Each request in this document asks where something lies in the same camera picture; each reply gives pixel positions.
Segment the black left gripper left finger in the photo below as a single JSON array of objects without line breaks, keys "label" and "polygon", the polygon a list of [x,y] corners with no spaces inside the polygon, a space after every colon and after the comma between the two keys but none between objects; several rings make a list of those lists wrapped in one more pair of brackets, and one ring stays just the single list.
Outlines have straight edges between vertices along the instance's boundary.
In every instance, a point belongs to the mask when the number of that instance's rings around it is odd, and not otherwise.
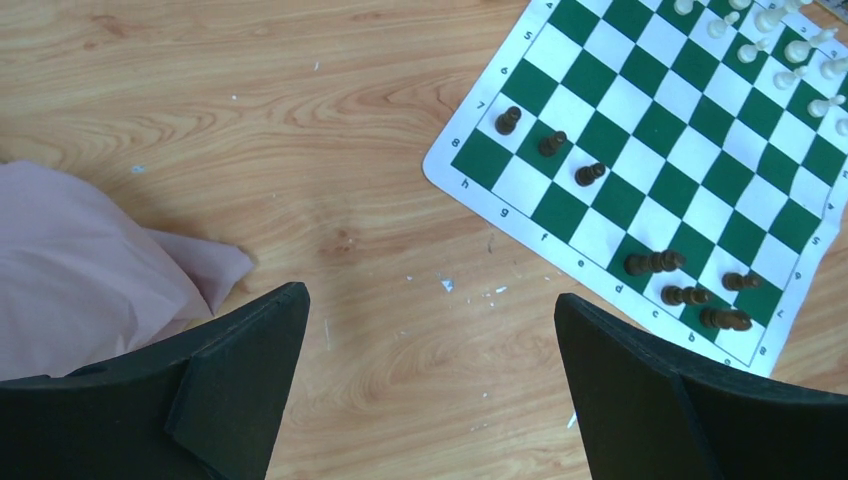
[{"label": "black left gripper left finger", "polygon": [[262,479],[310,309],[301,282],[137,351],[1,385],[5,479]]}]

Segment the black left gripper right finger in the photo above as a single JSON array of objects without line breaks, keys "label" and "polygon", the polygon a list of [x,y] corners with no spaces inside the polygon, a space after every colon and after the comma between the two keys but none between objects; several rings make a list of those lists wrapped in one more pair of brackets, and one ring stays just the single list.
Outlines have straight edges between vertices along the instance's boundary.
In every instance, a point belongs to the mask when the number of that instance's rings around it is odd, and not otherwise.
[{"label": "black left gripper right finger", "polygon": [[718,363],[573,293],[559,350],[595,479],[843,479],[847,399]]}]

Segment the dark piece from tin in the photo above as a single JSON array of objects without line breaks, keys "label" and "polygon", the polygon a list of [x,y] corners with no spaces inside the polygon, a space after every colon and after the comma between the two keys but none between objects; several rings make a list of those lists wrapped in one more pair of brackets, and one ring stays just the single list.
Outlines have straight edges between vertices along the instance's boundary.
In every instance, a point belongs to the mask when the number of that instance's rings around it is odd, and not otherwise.
[{"label": "dark piece from tin", "polygon": [[751,316],[741,310],[704,308],[699,315],[704,327],[734,331],[747,331],[752,328]]}]

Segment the dark tall chess piece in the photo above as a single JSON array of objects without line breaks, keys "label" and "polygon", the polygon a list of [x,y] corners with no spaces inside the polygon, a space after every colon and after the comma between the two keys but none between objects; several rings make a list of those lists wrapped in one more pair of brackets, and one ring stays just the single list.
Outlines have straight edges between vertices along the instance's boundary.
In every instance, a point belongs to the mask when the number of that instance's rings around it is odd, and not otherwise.
[{"label": "dark tall chess piece", "polygon": [[648,273],[673,272],[682,268],[685,263],[686,258],[683,254],[667,249],[647,255],[628,255],[624,269],[628,275],[639,276]]}]

